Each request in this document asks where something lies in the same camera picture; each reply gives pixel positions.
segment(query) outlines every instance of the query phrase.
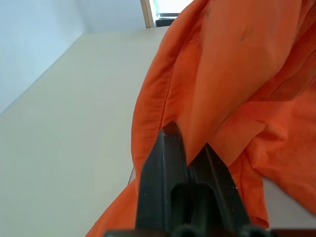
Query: wrinkled fabric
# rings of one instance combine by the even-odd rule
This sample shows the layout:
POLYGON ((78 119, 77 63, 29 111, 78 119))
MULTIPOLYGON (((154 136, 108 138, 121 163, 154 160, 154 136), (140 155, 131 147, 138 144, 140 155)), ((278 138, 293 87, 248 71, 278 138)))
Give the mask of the wrinkled fabric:
POLYGON ((251 222, 269 226, 265 176, 316 214, 314 0, 195 0, 166 32, 132 124, 136 180, 87 236, 132 229, 142 165, 175 121, 189 164, 209 143, 251 222))

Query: black plastic part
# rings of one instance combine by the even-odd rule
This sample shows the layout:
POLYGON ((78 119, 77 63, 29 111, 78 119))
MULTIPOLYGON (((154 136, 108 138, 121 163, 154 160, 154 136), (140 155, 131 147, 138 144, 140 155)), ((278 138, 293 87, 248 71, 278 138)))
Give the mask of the black plastic part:
POLYGON ((187 167, 176 125, 164 127, 142 169, 135 228, 172 233, 191 225, 208 235, 249 224, 230 172, 211 147, 187 167))
POLYGON ((157 27, 170 26, 175 18, 159 18, 156 20, 157 27))

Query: orange shirt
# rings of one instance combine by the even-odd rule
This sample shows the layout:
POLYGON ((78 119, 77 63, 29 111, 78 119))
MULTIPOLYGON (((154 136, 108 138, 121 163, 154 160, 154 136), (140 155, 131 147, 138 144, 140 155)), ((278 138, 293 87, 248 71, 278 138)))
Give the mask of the orange shirt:
POLYGON ((208 142, 253 224, 268 227, 262 176, 316 214, 314 0, 195 0, 165 34, 132 124, 136 180, 88 237, 133 229, 142 165, 175 121, 187 163, 208 142))

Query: window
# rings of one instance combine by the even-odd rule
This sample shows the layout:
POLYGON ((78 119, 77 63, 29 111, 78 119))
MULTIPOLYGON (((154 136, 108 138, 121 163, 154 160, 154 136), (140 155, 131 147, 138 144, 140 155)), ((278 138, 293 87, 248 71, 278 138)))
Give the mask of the window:
POLYGON ((146 28, 170 26, 193 0, 140 0, 146 28))

